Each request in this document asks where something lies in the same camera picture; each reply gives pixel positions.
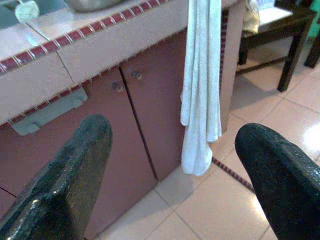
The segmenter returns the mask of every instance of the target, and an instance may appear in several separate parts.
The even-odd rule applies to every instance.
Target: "white tiled floor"
[[[288,39],[255,49],[250,63],[280,57]],[[301,55],[286,92],[278,92],[281,64],[236,79],[228,131],[211,145],[214,156],[250,181],[234,148],[247,122],[267,125],[320,163],[320,64],[303,66]],[[276,240],[256,196],[215,165],[201,177],[181,167],[160,182],[99,240]]]

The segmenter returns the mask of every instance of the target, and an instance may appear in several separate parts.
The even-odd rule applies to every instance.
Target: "sink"
[[[64,0],[70,8],[79,12],[90,12],[98,9],[109,8],[124,0]]]

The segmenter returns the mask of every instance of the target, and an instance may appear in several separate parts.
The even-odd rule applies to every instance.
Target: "brown cabinet door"
[[[121,65],[159,180],[181,163],[184,127],[180,123],[180,95],[185,51],[183,31]]]
[[[123,87],[117,92],[112,84]],[[88,100],[39,131],[20,136],[11,128],[0,132],[0,186],[18,195],[69,139],[80,122],[102,114],[111,123],[113,144],[100,193],[85,237],[92,239],[147,194],[156,184],[118,69],[84,87]]]
[[[0,188],[0,219],[9,210],[16,198]]]

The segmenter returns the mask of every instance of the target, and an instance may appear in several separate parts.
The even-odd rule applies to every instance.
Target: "dark wooden table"
[[[277,89],[280,92],[287,90],[311,23],[316,16],[314,11],[304,7],[291,7],[288,10],[293,14],[260,26],[257,34],[242,36],[239,49],[239,64],[246,63],[249,49],[293,36],[288,56],[238,70],[235,74],[236,76],[285,62]]]

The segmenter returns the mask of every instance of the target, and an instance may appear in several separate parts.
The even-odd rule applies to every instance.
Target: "hanging towel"
[[[189,0],[180,121],[182,169],[200,176],[210,167],[209,143],[221,136],[219,76],[221,0]]]

